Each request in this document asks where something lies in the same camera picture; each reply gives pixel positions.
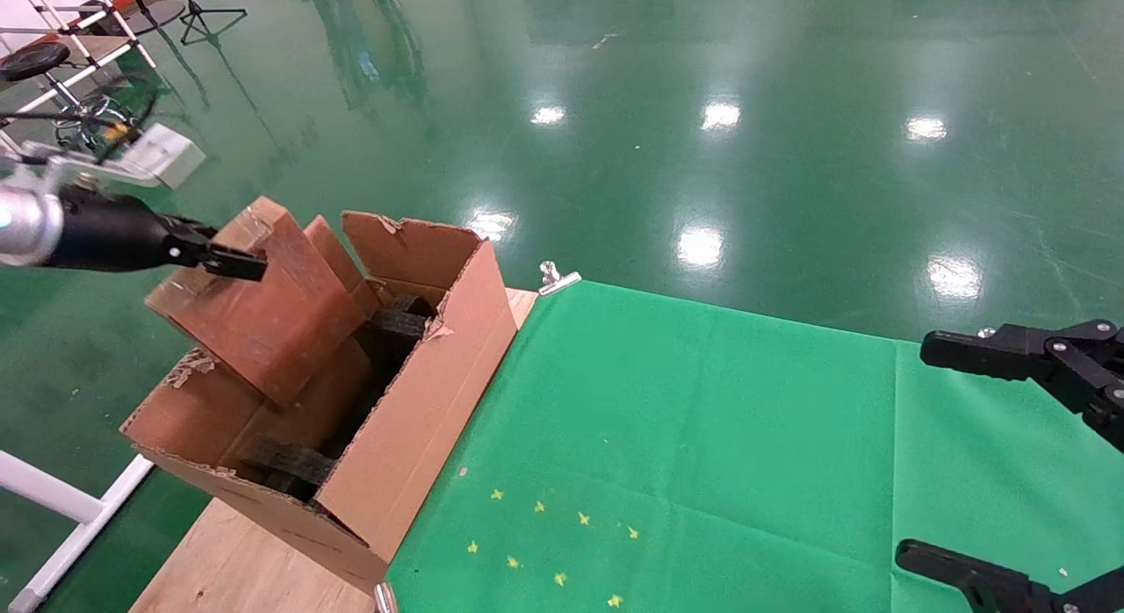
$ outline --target silver metal cylinder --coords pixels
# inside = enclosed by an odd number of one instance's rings
[[[0,183],[0,264],[42,264],[62,232],[63,208],[57,197]]]
[[[377,613],[399,613],[398,601],[390,583],[379,583],[374,587],[374,610]]]
[[[79,101],[76,97],[74,97],[74,93],[70,92],[70,89],[66,88],[66,84],[64,84],[64,83],[60,82],[58,80],[56,80],[56,78],[54,78],[52,75],[52,73],[45,73],[44,76],[47,78],[47,82],[51,84],[51,88],[55,89],[55,92],[60,93],[60,96],[64,100],[66,100],[67,105],[75,106],[75,108],[78,108],[78,106],[82,105],[82,102]],[[81,110],[69,110],[67,112],[71,112],[73,115],[80,115],[82,111]]]

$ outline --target shiny floor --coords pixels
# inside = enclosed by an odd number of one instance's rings
[[[144,37],[209,155],[158,209],[454,222],[520,288],[552,259],[897,339],[1124,319],[1124,0],[198,1],[250,16]],[[0,448],[109,485],[188,348],[164,274],[3,271]],[[205,503],[157,474],[46,610],[127,610]],[[0,495],[4,601],[67,530]]]

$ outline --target green screen fabric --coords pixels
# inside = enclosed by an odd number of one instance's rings
[[[1055,591],[1124,564],[1124,456],[1036,386],[917,352],[592,282],[540,299],[391,566],[399,604],[967,612],[900,539]]]

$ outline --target cardboard box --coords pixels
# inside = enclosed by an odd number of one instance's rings
[[[346,213],[368,277],[323,218],[301,231],[261,198],[216,238],[264,251],[261,283],[179,270],[147,304],[192,350],[121,426],[145,457],[368,593],[387,567],[516,332],[489,241]],[[315,448],[371,378],[353,333],[395,296],[437,316],[308,504],[239,460],[257,435]]]

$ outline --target wooden board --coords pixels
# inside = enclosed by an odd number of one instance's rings
[[[538,297],[507,289],[516,325]],[[129,613],[371,613],[364,593],[218,499],[191,526]]]
[[[82,43],[82,45],[84,45],[84,47],[90,52],[90,55],[92,55],[93,58],[98,61],[101,61],[107,55],[114,53],[116,49],[119,49],[121,45],[128,44],[129,42],[129,39],[126,38],[125,36],[74,36],[74,37],[76,37]],[[74,40],[72,40],[70,36],[60,36],[57,42],[61,42],[62,44],[66,45],[67,48],[71,49],[71,56],[69,61],[70,63],[76,66],[83,66],[83,67],[89,66],[89,64],[85,62],[83,53],[78,48],[78,45],[74,44]]]

